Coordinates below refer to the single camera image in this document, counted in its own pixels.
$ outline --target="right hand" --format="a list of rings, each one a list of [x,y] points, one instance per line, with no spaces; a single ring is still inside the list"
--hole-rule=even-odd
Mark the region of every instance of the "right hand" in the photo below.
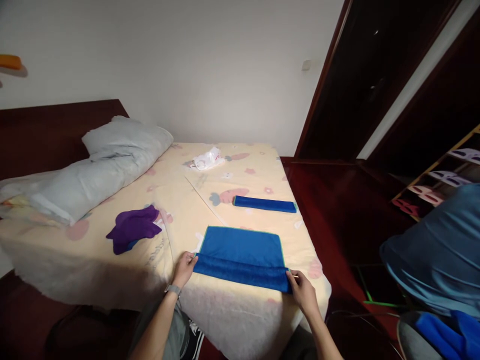
[[[185,251],[176,264],[175,274],[173,275],[171,284],[183,289],[185,284],[190,280],[198,260],[199,257],[195,256],[194,253]]]
[[[320,313],[315,288],[307,277],[299,270],[286,271],[286,277],[290,281],[293,298],[301,312],[306,317]]]

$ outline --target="shoe rack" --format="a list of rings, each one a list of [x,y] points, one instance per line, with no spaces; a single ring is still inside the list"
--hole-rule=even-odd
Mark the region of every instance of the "shoe rack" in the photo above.
[[[419,222],[422,217],[434,209],[435,205],[429,203],[417,193],[410,190],[411,187],[415,187],[416,189],[431,189],[433,194],[442,196],[444,199],[455,193],[455,178],[453,178],[454,181],[447,181],[447,178],[435,178],[432,176],[432,172],[448,171],[457,174],[462,179],[471,183],[480,182],[480,164],[473,162],[468,158],[460,158],[452,154],[452,151],[461,149],[475,149],[480,151],[480,124],[455,144],[455,146],[449,151],[443,154],[442,157],[434,162],[415,180],[408,184],[390,202],[399,207],[403,212],[409,214],[415,221]],[[399,203],[409,203],[410,207],[408,205],[400,206]]]

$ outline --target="wall switch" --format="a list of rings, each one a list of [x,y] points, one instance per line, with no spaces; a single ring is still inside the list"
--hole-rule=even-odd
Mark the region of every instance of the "wall switch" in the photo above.
[[[305,60],[303,64],[301,65],[301,70],[302,71],[308,71],[310,70],[310,66],[312,66],[312,60]]]

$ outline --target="watch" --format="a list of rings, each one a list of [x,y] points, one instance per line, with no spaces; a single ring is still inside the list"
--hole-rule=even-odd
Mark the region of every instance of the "watch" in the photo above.
[[[167,293],[167,292],[169,292],[169,291],[174,292],[175,294],[178,295],[177,300],[180,299],[180,293],[182,292],[182,289],[181,289],[181,288],[179,288],[178,286],[172,285],[172,284],[168,284],[168,286],[166,287],[164,293]]]

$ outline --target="mattress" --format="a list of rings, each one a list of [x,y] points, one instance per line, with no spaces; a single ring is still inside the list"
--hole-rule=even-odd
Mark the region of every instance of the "mattress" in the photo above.
[[[199,251],[208,226],[278,234],[285,266],[309,278],[325,316],[331,286],[300,212],[232,204],[235,195],[295,201],[277,151],[268,144],[214,145],[225,163],[199,172],[190,168],[192,158],[213,145],[174,143],[144,175],[73,227],[2,220],[0,245],[15,272],[54,300],[140,311],[162,296],[180,254]],[[155,222],[162,232],[115,255],[105,236],[116,216],[151,204],[160,210]],[[277,358],[301,321],[306,325],[289,294],[198,273],[180,304],[229,359]]]

